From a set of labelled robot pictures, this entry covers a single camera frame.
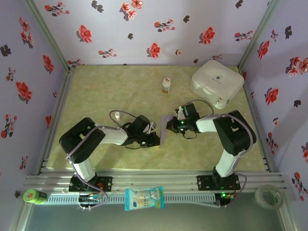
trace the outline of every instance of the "snack package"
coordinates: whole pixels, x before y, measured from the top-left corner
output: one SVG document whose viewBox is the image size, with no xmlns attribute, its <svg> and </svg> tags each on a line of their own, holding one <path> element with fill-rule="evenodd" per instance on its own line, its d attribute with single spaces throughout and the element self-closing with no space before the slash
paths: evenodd
<svg viewBox="0 0 308 231">
<path fill-rule="evenodd" d="M 150 207 L 163 208 L 163 191 L 161 186 L 153 189 L 126 189 L 125 211 Z"/>
</svg>

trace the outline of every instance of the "floral wallpaper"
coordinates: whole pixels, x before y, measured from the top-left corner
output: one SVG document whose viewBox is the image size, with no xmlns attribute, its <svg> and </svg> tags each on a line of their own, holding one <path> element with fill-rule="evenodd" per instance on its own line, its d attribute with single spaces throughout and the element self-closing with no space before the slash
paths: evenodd
<svg viewBox="0 0 308 231">
<path fill-rule="evenodd" d="M 69 65 L 238 65 L 269 0 L 34 2 Z"/>
<path fill-rule="evenodd" d="M 276 170 L 289 179 L 289 189 L 295 196 L 292 204 L 302 230 L 308 226 L 306 3 L 281 2 L 243 67 L 244 85 L 257 112 L 268 156 Z"/>
<path fill-rule="evenodd" d="M 60 13 L 51 7 L 50 14 Z M 3 0 L 0 19 L 0 230 L 6 231 L 26 176 L 35 174 L 64 69 L 20 0 Z"/>
</svg>

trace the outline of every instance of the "tape roll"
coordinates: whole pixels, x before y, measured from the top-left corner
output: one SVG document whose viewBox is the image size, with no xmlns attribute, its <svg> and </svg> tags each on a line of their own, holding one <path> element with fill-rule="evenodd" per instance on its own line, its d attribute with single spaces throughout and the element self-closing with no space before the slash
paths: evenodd
<svg viewBox="0 0 308 231">
<path fill-rule="evenodd" d="M 283 203 L 283 194 L 274 185 L 263 185 L 255 192 L 257 203 L 264 209 L 279 209 Z"/>
</svg>

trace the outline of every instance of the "mounting plate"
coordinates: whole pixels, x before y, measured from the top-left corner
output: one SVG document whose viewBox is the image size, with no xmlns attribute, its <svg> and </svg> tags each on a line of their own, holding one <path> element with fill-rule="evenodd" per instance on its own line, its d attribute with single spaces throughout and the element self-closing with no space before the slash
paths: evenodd
<svg viewBox="0 0 308 231">
<path fill-rule="evenodd" d="M 103 189 L 105 192 L 111 192 L 112 177 L 97 177 L 95 186 Z M 85 185 L 79 180 L 77 176 L 71 178 L 69 192 L 97 192 L 97 190 L 91 187 L 85 187 Z"/>
<path fill-rule="evenodd" d="M 223 182 L 220 187 L 218 187 L 212 180 L 212 175 L 197 176 L 197 185 L 199 191 L 215 191 L 215 190 L 240 190 L 239 177 L 232 174 L 228 177 L 228 180 Z"/>
</svg>

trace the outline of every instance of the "green battery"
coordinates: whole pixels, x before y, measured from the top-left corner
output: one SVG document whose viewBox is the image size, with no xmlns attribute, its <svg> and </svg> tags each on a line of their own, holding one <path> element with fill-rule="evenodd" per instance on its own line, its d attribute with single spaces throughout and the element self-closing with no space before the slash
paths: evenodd
<svg viewBox="0 0 308 231">
<path fill-rule="evenodd" d="M 23 199 L 25 202 L 39 205 L 47 201 L 47 194 L 35 189 L 28 189 L 25 191 Z"/>
</svg>

